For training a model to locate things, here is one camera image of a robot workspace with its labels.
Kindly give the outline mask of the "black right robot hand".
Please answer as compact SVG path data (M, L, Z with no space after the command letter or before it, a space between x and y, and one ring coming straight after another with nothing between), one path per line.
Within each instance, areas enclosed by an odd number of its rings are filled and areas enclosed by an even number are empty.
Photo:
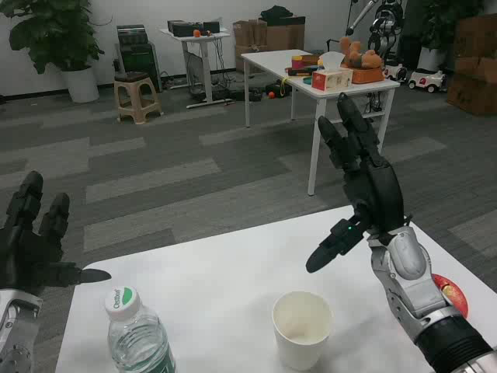
M344 92L339 94L337 108L347 135L342 136L324 116L318 118L318 128L330 150L332 164L343 171L343 190L354 214L336 223L311 254L306 262L309 273L325 267L338 255L346 255L365 232L383 235L405 222L398 178L390 162L380 154L372 123Z

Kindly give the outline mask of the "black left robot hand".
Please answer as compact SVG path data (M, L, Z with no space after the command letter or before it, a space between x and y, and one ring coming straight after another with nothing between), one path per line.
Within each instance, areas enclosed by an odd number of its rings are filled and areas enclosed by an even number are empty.
M30 172L12 195L1 228L1 288L40 295L46 287L67 288L111 279L104 270L83 270L61 260L70 207L66 193L54 198L39 231L33 230L42 196L43 177L36 171Z

